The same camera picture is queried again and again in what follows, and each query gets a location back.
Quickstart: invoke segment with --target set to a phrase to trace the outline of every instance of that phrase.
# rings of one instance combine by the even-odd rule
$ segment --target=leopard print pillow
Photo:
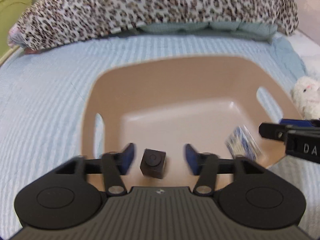
[[[53,48],[151,23],[240,21],[298,26],[294,0],[40,0],[17,26],[27,47]]]

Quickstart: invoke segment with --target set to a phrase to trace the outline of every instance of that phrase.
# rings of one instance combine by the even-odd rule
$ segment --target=small black block
[[[140,169],[144,176],[163,179],[165,168],[165,152],[145,149]]]

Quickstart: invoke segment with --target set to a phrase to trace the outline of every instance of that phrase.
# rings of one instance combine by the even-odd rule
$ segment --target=wooden furniture
[[[17,49],[7,45],[8,32],[31,3],[31,0],[0,0],[0,66]]]

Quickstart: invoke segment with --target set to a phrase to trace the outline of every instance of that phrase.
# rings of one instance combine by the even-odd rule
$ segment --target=white stuffed animal
[[[301,77],[291,94],[305,119],[320,119],[320,82],[307,76]]]

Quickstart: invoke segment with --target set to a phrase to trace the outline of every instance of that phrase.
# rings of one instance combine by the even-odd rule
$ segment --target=light blue bedspread
[[[0,68],[0,236],[19,230],[13,200],[25,185],[79,155],[85,100],[107,69],[165,56],[223,53],[251,59],[287,92],[304,75],[304,65],[284,38],[272,45],[233,38],[133,36],[79,42],[39,55],[21,50]],[[281,112],[268,95],[259,98],[277,121]],[[306,195],[301,227],[318,236],[318,165],[285,158],[272,168]]]

